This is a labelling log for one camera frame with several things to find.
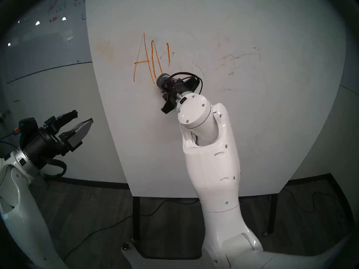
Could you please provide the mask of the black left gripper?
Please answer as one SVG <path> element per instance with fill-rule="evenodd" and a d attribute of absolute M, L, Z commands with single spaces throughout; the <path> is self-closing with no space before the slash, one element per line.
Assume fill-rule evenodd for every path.
<path fill-rule="evenodd" d="M 46 165 L 67 170 L 67 165 L 61 160 L 54 159 L 57 155 L 65 156 L 69 151 L 74 152 L 88 134 L 93 119 L 80 122 L 71 130 L 60 134 L 59 139 L 49 132 L 59 131 L 64 125 L 78 117 L 73 110 L 58 117 L 52 116 L 44 122 L 44 128 L 24 131 L 24 155 L 37 169 L 42 170 Z"/>

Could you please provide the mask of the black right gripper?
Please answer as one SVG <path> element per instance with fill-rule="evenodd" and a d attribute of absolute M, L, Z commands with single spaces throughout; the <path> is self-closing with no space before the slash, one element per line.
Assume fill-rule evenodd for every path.
<path fill-rule="evenodd" d="M 196 76 L 191 76 L 188 79 L 169 79 L 168 96 L 162 96 L 165 100 L 164 106 L 161 108 L 161 111 L 165 114 L 168 114 L 176 108 L 176 99 L 177 95 L 183 95 L 187 93 L 194 93 L 197 87 L 199 86 L 201 79 Z"/>

